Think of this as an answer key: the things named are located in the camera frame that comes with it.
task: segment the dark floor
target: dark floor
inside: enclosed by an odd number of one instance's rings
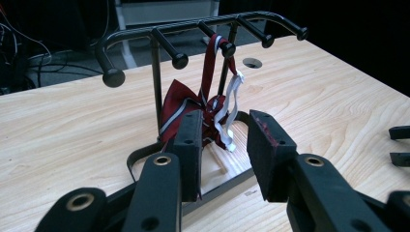
[[[261,31],[264,30],[265,21],[253,21],[252,24]],[[229,27],[226,25],[218,26],[217,32],[228,38]],[[237,35],[236,45],[258,42],[257,38],[244,31],[243,28],[238,29]],[[206,44],[202,40],[204,36],[204,33],[198,29],[166,35],[176,50],[186,53],[188,56],[205,52]],[[139,67],[150,65],[151,50],[149,40],[138,39],[129,41],[129,43],[136,65]],[[117,43],[107,53],[116,68],[125,70],[127,65],[122,57],[121,47],[122,44]],[[161,60],[167,61],[169,59],[168,54],[161,49]],[[30,60],[30,67],[26,76],[34,82],[36,88],[87,78],[102,73],[100,64],[93,52],[93,47],[90,47],[89,52],[58,51],[52,54],[51,60],[39,56]]]

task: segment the white strap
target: white strap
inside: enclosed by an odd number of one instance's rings
[[[236,71],[236,72],[237,74],[231,78],[229,85],[226,88],[226,97],[225,97],[225,102],[223,103],[223,108],[220,110],[220,112],[218,112],[215,115],[215,118],[214,118],[215,128],[220,132],[220,141],[222,141],[223,144],[225,144],[225,147],[229,152],[233,152],[236,148],[236,145],[233,143],[233,132],[232,130],[229,129],[229,127],[232,125],[233,121],[236,118],[236,115],[238,114],[238,102],[237,102],[238,89],[239,89],[239,86],[245,81],[245,77],[242,75],[242,73],[239,71]],[[226,123],[225,123],[226,131],[225,131],[225,129],[220,125],[220,120],[228,112],[229,98],[230,98],[232,91],[234,95],[235,105],[232,109],[232,112],[229,114],[228,118],[226,119]]]

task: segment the vertical post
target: vertical post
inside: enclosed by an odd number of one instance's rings
[[[157,110],[158,136],[160,136],[161,112],[162,112],[161,56],[160,56],[160,44],[155,38],[151,38],[151,57],[152,57],[152,70],[153,70],[153,80],[154,80],[155,107]]]
[[[231,29],[229,31],[229,42],[234,44],[236,39],[236,33],[238,32],[238,23],[231,23]],[[223,60],[222,72],[220,74],[220,87],[218,89],[218,95],[223,95],[223,89],[225,88],[226,76],[228,75],[228,61],[225,58]]]

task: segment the wooden table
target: wooden table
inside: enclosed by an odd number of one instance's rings
[[[263,66],[247,68],[242,60],[249,57]],[[299,153],[330,160],[362,193],[386,202],[392,190],[410,189],[410,169],[395,167],[389,156],[410,151],[409,141],[388,133],[410,125],[409,98],[294,37],[269,49],[240,46],[235,58],[246,76],[241,110],[273,115]],[[203,55],[181,71],[162,63],[163,95],[174,78],[196,92],[202,63]],[[0,231],[33,231],[71,190],[96,187],[110,195],[132,182],[128,155],[158,134],[151,67],[126,75],[115,89],[96,76],[0,97]],[[183,218],[183,231],[289,230],[285,204],[264,202],[254,177]]]

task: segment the maroon fabric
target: maroon fabric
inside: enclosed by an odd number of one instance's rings
[[[195,109],[201,109],[204,117],[202,125],[202,147],[215,140],[221,148],[225,149],[224,144],[220,141],[220,134],[214,126],[214,117],[223,108],[225,96],[214,96],[210,100],[208,100],[208,97],[217,56],[215,44],[218,43],[218,47],[220,47],[221,44],[226,42],[226,39],[219,37],[217,34],[209,41],[205,53],[201,89],[198,95],[176,79],[171,83],[163,101],[161,112],[160,138],[162,142],[167,142],[169,139],[175,137],[184,114]],[[229,69],[236,74],[235,60],[233,57],[228,59],[228,66]],[[223,124],[226,118],[227,115],[221,119],[220,123]]]

